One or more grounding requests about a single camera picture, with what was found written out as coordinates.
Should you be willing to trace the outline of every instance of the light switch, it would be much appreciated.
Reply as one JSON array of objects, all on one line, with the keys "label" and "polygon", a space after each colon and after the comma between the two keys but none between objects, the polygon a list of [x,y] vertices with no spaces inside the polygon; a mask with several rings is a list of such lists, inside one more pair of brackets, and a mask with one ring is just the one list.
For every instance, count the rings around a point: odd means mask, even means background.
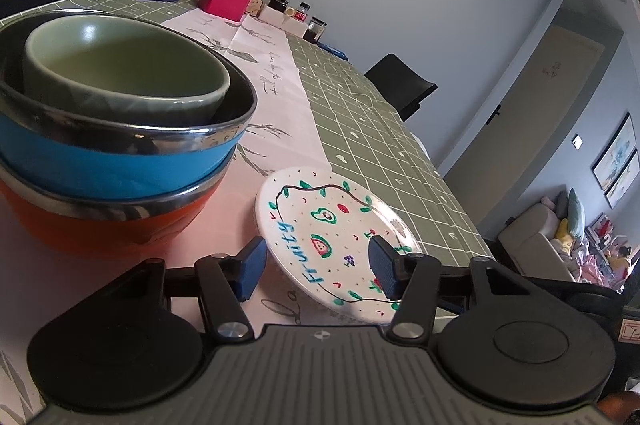
[{"label": "light switch", "polygon": [[574,139],[571,141],[571,143],[572,143],[572,144],[574,144],[574,147],[575,147],[576,149],[579,149],[579,148],[580,148],[580,146],[582,145],[582,138],[580,138],[580,135],[579,135],[579,134],[576,134],[576,135],[574,136]]}]

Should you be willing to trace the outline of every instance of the plate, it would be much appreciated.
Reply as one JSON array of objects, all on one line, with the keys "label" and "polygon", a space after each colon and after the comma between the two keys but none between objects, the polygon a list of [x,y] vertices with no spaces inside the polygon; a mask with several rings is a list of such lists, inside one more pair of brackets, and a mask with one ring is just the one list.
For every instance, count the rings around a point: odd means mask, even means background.
[{"label": "plate", "polygon": [[398,302],[369,267],[369,239],[381,235],[400,253],[422,250],[384,201],[339,174],[293,167],[264,181],[255,214],[273,257],[313,299],[353,319],[391,322]]}]

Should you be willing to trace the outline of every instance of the dining table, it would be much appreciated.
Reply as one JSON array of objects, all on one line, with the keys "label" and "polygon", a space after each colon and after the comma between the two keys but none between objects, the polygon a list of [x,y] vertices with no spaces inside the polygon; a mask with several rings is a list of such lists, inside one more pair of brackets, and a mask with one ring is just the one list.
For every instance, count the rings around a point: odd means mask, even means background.
[{"label": "dining table", "polygon": [[[276,170],[309,166],[362,185],[405,222],[419,244],[416,251],[443,265],[465,267],[472,257],[491,256],[398,112],[350,63],[248,15],[233,22],[205,14],[197,0],[63,0],[2,19],[0,30],[33,12],[78,9],[152,21],[206,44],[250,78],[258,108],[219,190],[161,249],[124,255],[54,251],[30,236],[0,198],[1,424],[24,423],[44,405],[26,361],[39,328],[149,257],[184,267],[206,255],[237,253],[258,235],[255,196]],[[358,323],[316,303],[273,260],[242,308],[256,334],[268,323]],[[202,329],[196,299],[176,299],[172,311]],[[438,310],[436,318],[450,313]]]}]

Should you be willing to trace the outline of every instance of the yellow pillow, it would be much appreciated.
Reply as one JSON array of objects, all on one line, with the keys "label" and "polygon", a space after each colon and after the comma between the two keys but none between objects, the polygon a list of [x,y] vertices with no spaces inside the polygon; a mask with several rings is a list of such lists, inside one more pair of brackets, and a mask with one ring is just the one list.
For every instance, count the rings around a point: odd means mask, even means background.
[{"label": "yellow pillow", "polygon": [[556,230],[556,239],[562,243],[562,249],[568,255],[571,254],[571,247],[574,244],[574,237],[569,233],[568,230],[569,220],[564,218],[560,221],[560,226],[558,230]]}]

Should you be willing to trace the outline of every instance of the orange bowl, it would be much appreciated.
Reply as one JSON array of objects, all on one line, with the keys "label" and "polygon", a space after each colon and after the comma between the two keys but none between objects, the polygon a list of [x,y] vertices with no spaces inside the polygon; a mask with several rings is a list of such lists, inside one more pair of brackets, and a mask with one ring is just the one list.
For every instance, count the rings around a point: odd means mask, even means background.
[{"label": "orange bowl", "polygon": [[166,214],[130,221],[92,221],[54,214],[20,198],[4,182],[0,190],[22,226],[51,248],[72,253],[149,252],[162,248],[200,213],[222,182],[190,204]]}]

